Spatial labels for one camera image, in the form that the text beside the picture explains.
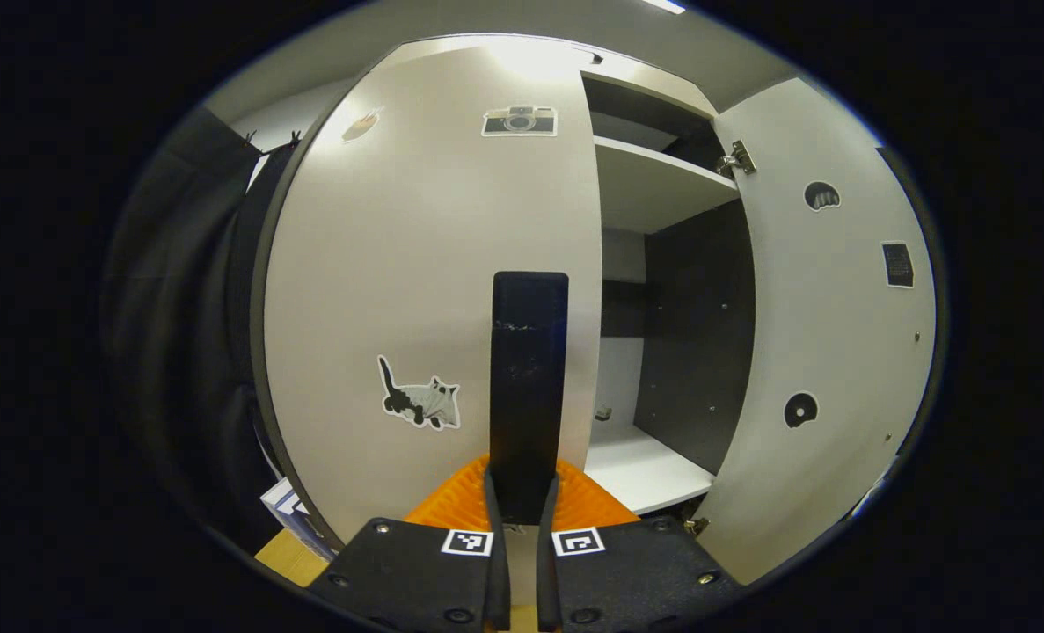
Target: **white shelf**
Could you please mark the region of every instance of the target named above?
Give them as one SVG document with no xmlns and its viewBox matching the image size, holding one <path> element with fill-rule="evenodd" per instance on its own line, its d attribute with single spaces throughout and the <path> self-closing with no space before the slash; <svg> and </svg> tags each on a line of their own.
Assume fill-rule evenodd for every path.
<svg viewBox="0 0 1044 633">
<path fill-rule="evenodd" d="M 654 233 L 740 196 L 728 178 L 639 145 L 595 136 L 600 224 Z"/>
<path fill-rule="evenodd" d="M 697 497 L 713 475 L 634 425 L 593 422 L 585 474 L 632 513 L 644 514 Z"/>
</svg>

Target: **screw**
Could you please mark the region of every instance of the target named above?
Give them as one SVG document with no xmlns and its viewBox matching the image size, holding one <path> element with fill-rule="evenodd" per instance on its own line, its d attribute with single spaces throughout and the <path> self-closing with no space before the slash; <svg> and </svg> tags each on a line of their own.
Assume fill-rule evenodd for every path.
<svg viewBox="0 0 1044 633">
<path fill-rule="evenodd" d="M 469 610 L 466 609 L 448 609 L 446 610 L 446 612 L 444 612 L 444 616 L 448 618 L 448 620 L 454 622 L 457 625 L 466 625 L 468 622 L 474 619 L 474 616 L 471 615 L 471 612 L 469 612 Z"/>
<path fill-rule="evenodd" d="M 572 612 L 572 622 L 577 625 L 588 625 L 590 622 L 599 619 L 599 612 L 595 609 L 580 609 Z"/>
</svg>

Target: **dark gray back panel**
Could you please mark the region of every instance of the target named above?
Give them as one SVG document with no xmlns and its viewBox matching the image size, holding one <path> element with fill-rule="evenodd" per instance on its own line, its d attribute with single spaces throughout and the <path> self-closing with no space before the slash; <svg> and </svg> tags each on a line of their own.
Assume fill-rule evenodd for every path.
<svg viewBox="0 0 1044 633">
<path fill-rule="evenodd" d="M 714 474 L 740 419 L 756 288 L 740 201 L 646 236 L 645 344 L 635 425 Z"/>
</svg>

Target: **white cabinet door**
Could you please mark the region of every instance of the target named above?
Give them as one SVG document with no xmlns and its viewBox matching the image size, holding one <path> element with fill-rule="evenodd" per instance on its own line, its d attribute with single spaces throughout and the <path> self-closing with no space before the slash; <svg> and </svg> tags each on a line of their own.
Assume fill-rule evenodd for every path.
<svg viewBox="0 0 1044 633">
<path fill-rule="evenodd" d="M 787 80 L 714 127 L 723 147 L 743 140 L 758 167 L 734 169 L 752 237 L 756 334 L 699 541 L 748 584 L 838 521 L 892 464 L 924 394 L 935 298 L 907 197 L 841 106 Z M 811 209 L 812 183 L 831 185 L 838 206 Z M 883 241 L 907 244 L 912 288 L 887 284 Z M 817 417 L 791 428 L 785 405 L 801 392 Z"/>
<path fill-rule="evenodd" d="M 371 517 L 404 518 L 489 451 L 499 269 L 569 276 L 559 456 L 584 466 L 599 189 L 580 72 L 543 60 L 473 47 L 375 69 L 293 173 L 265 277 L 265 366 L 285 452 L 342 541 Z M 483 136 L 485 113 L 511 106 L 554 109 L 555 135 Z M 424 424 L 386 412 L 381 355 L 425 401 Z"/>
</svg>

